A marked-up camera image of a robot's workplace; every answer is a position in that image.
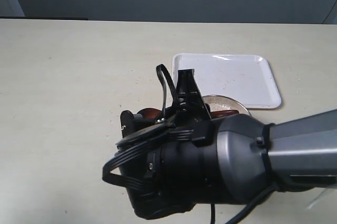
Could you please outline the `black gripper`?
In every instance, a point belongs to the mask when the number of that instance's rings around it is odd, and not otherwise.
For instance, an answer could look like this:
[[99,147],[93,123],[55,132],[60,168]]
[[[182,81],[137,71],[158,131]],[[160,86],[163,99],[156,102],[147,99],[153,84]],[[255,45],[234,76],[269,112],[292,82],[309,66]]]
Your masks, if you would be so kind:
[[203,101],[194,79],[194,69],[178,70],[177,97],[170,107],[163,98],[162,110],[157,119],[159,135],[213,135],[215,118]]

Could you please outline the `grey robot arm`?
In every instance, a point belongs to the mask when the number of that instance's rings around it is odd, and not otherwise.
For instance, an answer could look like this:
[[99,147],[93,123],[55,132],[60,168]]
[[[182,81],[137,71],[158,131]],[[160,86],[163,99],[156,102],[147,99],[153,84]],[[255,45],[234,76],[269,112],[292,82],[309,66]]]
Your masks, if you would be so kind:
[[247,205],[263,191],[302,192],[336,184],[336,111],[264,124],[252,116],[211,112],[194,71],[180,70],[171,107],[120,115],[119,151],[159,137],[152,150],[120,166],[147,181],[127,191],[135,214],[163,218],[198,203]]

